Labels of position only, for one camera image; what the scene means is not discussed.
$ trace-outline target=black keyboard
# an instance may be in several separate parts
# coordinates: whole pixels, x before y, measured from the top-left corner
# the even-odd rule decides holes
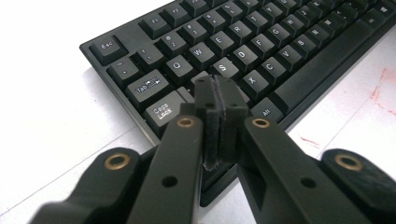
[[[80,46],[148,140],[160,144],[194,80],[234,80],[285,130],[396,22],[394,0],[178,0]],[[201,206],[234,179],[204,171]]]

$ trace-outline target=white surface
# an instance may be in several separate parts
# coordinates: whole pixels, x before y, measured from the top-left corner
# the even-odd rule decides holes
[[[27,223],[41,204],[64,199],[106,149],[149,149],[78,46],[167,2],[2,5],[0,223]],[[395,30],[392,44],[373,50],[290,131],[309,155],[356,150],[396,179]],[[237,181],[200,217],[200,223],[254,223]]]

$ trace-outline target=red scribble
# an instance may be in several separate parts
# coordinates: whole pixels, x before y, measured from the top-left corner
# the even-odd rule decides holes
[[[391,85],[391,87],[396,90],[396,71],[388,70],[388,68],[384,68],[382,70],[381,77],[376,84],[376,87],[371,95],[371,99],[378,105],[380,108],[387,110],[389,113],[396,116],[396,110],[394,110],[391,105],[387,105],[386,99],[381,99],[381,92],[386,88],[385,85]]]
[[[309,143],[309,145],[311,145],[312,147],[319,148],[319,143],[314,142],[314,141],[309,140],[309,139],[306,139],[306,138],[303,138],[303,137],[300,137],[300,138],[301,138],[301,140],[303,140],[303,141]]]

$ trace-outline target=red stain on table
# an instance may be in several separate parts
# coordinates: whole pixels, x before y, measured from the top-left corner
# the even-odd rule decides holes
[[[305,141],[306,143],[308,143],[310,146],[319,148],[319,143],[317,143],[317,142],[315,142],[315,141],[312,141],[312,140],[309,140],[309,139],[307,139],[307,138],[303,138],[303,137],[300,137],[300,138],[301,138],[301,140],[303,140],[303,141]]]
[[[396,70],[384,68],[371,99],[382,109],[396,115]]]

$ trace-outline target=keyboard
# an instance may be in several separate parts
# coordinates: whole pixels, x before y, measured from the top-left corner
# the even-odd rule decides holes
[[[394,0],[178,0],[80,45],[152,145],[194,81],[224,76],[285,130],[396,22]],[[204,170],[201,206],[236,178]]]

